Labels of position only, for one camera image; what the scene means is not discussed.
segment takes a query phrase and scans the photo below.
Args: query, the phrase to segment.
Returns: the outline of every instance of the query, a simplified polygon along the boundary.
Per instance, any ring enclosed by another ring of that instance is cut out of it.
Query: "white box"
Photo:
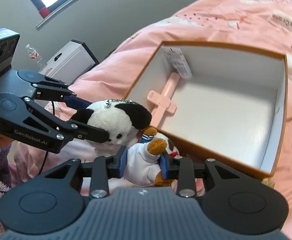
[[[60,49],[41,74],[72,84],[79,76],[99,64],[85,43],[72,40]]]
[[[158,129],[179,150],[215,158],[257,178],[273,175],[282,145],[287,101],[287,59],[263,49],[214,42],[164,42],[182,50],[193,74],[172,96],[174,115]],[[159,47],[126,98],[149,110],[150,90],[161,93],[174,71]]]

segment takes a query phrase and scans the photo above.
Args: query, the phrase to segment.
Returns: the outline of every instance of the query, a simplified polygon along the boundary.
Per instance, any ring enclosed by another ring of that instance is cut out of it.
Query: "bear ear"
[[[94,113],[94,110],[92,109],[88,109],[88,108],[84,108],[84,109],[78,109],[77,113],[74,114],[71,119],[78,121],[78,122],[82,122],[87,124],[89,118],[91,117],[91,115]]]
[[[116,108],[122,109],[129,116],[132,126],[138,130],[150,125],[151,113],[140,104],[117,104]]]

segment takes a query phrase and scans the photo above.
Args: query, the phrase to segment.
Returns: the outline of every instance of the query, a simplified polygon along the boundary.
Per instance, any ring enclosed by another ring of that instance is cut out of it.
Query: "gray wall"
[[[78,0],[36,30],[42,17],[30,0],[0,0],[0,27],[21,35],[13,68],[36,69],[26,52],[28,43],[48,60],[71,39],[80,40],[102,60],[136,30],[169,17],[194,1]]]

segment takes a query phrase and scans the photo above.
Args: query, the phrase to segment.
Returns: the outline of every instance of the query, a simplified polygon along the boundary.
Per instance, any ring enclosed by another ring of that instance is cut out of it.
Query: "white shirt on bear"
[[[155,178],[160,172],[158,159],[160,155],[152,155],[148,152],[149,143],[137,143],[127,152],[127,163],[124,178],[139,187],[154,185]]]

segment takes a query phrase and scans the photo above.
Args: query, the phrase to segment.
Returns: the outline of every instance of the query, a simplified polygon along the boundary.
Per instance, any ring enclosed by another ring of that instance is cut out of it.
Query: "price tag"
[[[181,49],[173,48],[173,47],[165,47],[163,46],[166,56],[169,61],[173,65],[173,67],[177,70],[181,78],[190,79],[193,74],[190,71],[190,67],[184,57],[184,54]]]

